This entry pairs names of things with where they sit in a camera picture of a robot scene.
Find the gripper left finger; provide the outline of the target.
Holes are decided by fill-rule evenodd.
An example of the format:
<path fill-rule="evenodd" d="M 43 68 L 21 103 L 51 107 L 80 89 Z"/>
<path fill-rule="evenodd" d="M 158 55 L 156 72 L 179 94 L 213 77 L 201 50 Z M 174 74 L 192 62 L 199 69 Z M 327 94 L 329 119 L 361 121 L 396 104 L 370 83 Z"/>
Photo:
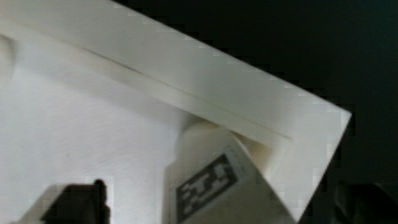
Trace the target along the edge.
<path fill-rule="evenodd" d="M 110 224 L 107 185 L 101 179 L 92 184 L 71 184 L 41 216 L 44 224 Z"/>

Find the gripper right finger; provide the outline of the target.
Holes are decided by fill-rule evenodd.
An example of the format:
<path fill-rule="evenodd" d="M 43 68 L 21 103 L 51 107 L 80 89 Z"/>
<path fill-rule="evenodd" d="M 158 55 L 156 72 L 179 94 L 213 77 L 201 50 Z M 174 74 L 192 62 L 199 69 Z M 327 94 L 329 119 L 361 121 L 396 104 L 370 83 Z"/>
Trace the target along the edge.
<path fill-rule="evenodd" d="M 398 224 L 398 183 L 341 183 L 330 224 Z"/>

